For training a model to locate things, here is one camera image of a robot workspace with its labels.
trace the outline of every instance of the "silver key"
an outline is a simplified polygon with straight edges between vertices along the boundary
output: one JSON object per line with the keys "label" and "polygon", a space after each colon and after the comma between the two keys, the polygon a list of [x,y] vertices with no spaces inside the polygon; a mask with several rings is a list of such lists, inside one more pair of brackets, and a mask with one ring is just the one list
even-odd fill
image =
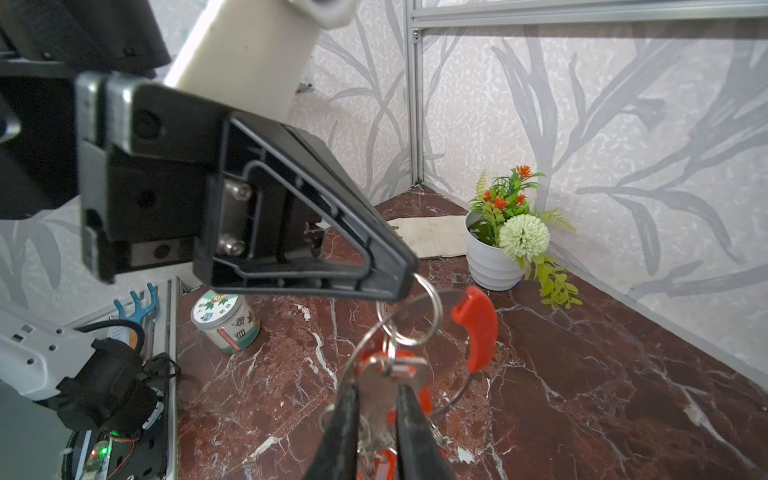
{"label": "silver key", "polygon": [[394,425],[387,415],[395,409],[397,385],[420,392],[429,377],[429,363],[420,357],[372,356],[357,376],[360,392],[360,417],[370,431],[370,445],[365,450],[378,452],[395,446]]}

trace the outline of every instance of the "red plastic key tag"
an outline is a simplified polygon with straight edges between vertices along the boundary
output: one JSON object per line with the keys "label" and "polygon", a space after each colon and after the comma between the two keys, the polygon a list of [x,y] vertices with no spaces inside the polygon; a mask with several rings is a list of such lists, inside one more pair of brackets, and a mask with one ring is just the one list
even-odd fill
{"label": "red plastic key tag", "polygon": [[451,318],[469,333],[467,369],[478,372],[493,357],[498,338],[498,317],[491,299],[476,286],[468,286],[462,301],[453,307]]}

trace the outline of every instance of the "bolt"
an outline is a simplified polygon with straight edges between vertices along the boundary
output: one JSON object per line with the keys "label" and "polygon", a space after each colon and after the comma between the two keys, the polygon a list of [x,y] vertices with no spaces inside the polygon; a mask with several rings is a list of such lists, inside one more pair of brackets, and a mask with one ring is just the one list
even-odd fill
{"label": "bolt", "polygon": [[250,200],[250,196],[253,194],[249,184],[238,184],[231,180],[224,181],[224,188],[226,188],[227,191],[233,197],[235,197],[236,200],[241,202],[247,202]]}
{"label": "bolt", "polygon": [[170,254],[170,246],[168,246],[165,243],[158,245],[157,248],[154,249],[154,257],[158,260],[162,260],[163,258],[167,257],[169,254]]}
{"label": "bolt", "polygon": [[134,114],[133,132],[144,140],[154,140],[160,136],[160,118],[147,110],[139,110]]}
{"label": "bolt", "polygon": [[231,235],[219,237],[219,248],[230,257],[239,257],[245,252],[245,242]]}

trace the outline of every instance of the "aluminum frame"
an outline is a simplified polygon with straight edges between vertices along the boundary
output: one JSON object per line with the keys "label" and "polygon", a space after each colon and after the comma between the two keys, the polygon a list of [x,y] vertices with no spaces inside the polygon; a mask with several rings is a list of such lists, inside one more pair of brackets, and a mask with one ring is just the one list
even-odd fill
{"label": "aluminum frame", "polygon": [[437,28],[765,16],[765,0],[511,0],[422,8],[412,12],[410,25]]}
{"label": "aluminum frame", "polygon": [[421,8],[421,0],[405,0],[405,28],[403,29],[406,60],[406,103],[411,145],[411,186],[424,181],[424,149],[422,130],[424,121],[424,79],[422,76],[422,32],[413,28],[413,15]]}

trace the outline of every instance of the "keychain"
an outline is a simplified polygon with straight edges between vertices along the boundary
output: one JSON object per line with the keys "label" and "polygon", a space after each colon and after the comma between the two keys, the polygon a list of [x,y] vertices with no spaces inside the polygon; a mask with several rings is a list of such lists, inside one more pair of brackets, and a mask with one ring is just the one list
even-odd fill
{"label": "keychain", "polygon": [[[432,437],[445,458],[449,439],[435,426],[434,421],[444,415],[461,398],[475,374],[491,361],[498,337],[498,319],[491,300],[480,289],[470,286],[467,290],[443,290],[438,292],[423,276],[415,278],[426,293],[408,300],[397,310],[386,315],[384,304],[377,302],[379,322],[357,344],[350,356],[337,395],[344,386],[355,383],[359,390],[358,480],[392,480],[398,460],[395,434],[395,398],[398,385],[412,388],[417,395],[421,410],[427,415]],[[425,385],[429,363],[415,354],[397,350],[398,345],[418,346],[428,342],[440,329],[443,321],[443,304],[455,305],[451,318],[465,327],[469,337],[469,374],[462,387],[439,409],[432,411],[429,391]],[[432,325],[419,338],[402,335],[398,323],[427,316],[432,311]],[[320,417],[320,425],[326,427],[334,405],[328,406]]]}

